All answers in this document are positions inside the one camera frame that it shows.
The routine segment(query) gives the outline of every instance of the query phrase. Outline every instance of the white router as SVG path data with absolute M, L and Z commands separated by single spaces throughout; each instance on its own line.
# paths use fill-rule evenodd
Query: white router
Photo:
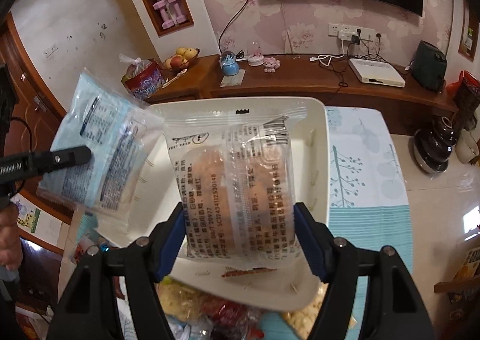
M 386 62 L 349 59 L 349 65 L 362 83 L 405 87 L 405 80 Z

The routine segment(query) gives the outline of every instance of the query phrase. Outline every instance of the blue tablecloth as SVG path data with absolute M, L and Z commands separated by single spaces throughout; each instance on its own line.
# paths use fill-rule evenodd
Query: blue tablecloth
M 380 112 L 367 108 L 328 107 L 330 133 L 330 218 L 334 236 L 357 247 L 397 249 L 409 271 L 413 266 L 407 191 L 392 138 Z M 360 278 L 353 307 L 357 325 L 347 340 L 358 338 L 367 279 Z M 296 340 L 277 313 L 261 322 L 264 340 Z

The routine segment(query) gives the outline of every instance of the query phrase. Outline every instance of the plastic bag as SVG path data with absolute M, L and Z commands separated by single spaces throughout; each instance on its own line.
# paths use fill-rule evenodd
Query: plastic bag
M 178 282 L 162 282 L 157 287 L 157 295 L 165 314 L 189 324 L 198 322 L 205 293 Z
M 140 170 L 162 132 L 162 118 L 102 89 L 85 70 L 51 150 L 86 145 L 92 159 L 45 174 L 38 194 L 71 208 L 85 205 L 126 230 Z
M 305 116 L 298 107 L 276 117 L 166 119 L 188 241 L 179 257 L 252 269 L 288 266 L 299 256 L 287 126 Z
M 119 58 L 121 62 L 130 64 L 122 78 L 122 84 L 137 99 L 147 99 L 166 82 L 155 61 L 131 59 L 123 54 L 120 54 Z
M 202 314 L 209 317 L 214 324 L 211 340 L 262 338 L 263 332 L 255 327 L 262 313 L 261 309 L 214 295 L 207 295 L 202 303 Z
M 119 54 L 120 62 L 124 62 L 129 64 L 127 68 L 127 72 L 125 73 L 126 79 L 129 80 L 140 73 L 142 73 L 145 69 L 147 69 L 150 65 L 153 64 L 152 61 L 148 59 L 141 59 L 138 57 L 137 59 L 131 59 L 124 54 Z
M 314 327 L 323 299 L 327 292 L 328 284 L 321 283 L 318 292 L 313 301 L 307 307 L 291 313 L 282 313 L 282 318 L 296 332 L 301 340 L 307 340 L 311 329 Z M 350 318 L 349 328 L 353 328 L 357 324 L 353 316 Z

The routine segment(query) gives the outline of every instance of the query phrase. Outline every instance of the screw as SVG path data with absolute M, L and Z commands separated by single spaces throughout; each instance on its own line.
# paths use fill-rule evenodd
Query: screw
M 385 253 L 389 256 L 393 256 L 396 253 L 395 248 L 393 248 L 392 246 L 389 246 L 389 245 L 384 246 L 382 250 L 383 250 L 383 253 Z
M 87 249 L 87 254 L 90 256 L 95 256 L 99 251 L 100 249 L 96 245 L 92 245 Z
M 333 239 L 333 243 L 340 248 L 344 247 L 347 244 L 346 242 L 346 239 L 344 239 L 343 237 L 335 237 Z
M 144 246 L 148 245 L 150 240 L 148 239 L 148 237 L 143 236 L 143 237 L 137 238 L 137 241 L 135 242 L 137 243 L 138 246 L 141 246 L 143 248 Z

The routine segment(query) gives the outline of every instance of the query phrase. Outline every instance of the blue gripper pad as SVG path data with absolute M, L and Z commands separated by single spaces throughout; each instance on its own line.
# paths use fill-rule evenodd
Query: blue gripper pad
M 161 281 L 165 275 L 168 275 L 172 271 L 173 264 L 177 259 L 178 252 L 185 238 L 185 233 L 185 218 L 183 211 L 181 211 L 173 223 L 170 234 L 160 251 L 160 265 L 155 272 L 158 281 Z
M 303 203 L 296 203 L 294 205 L 293 216 L 295 220 L 295 234 L 302 246 L 301 248 L 310 266 L 311 273 L 318 276 L 322 282 L 328 282 L 330 271 L 327 269 L 326 263 L 329 262 L 331 255 L 325 252 L 325 248 L 328 248 L 328 245 L 324 245 L 323 249 L 321 248 L 320 243 L 317 241 L 317 238 L 315 238 L 313 229 L 315 229 L 317 236 L 323 228 L 325 228 L 328 235 L 331 236 L 330 232 L 326 225 L 314 221 Z

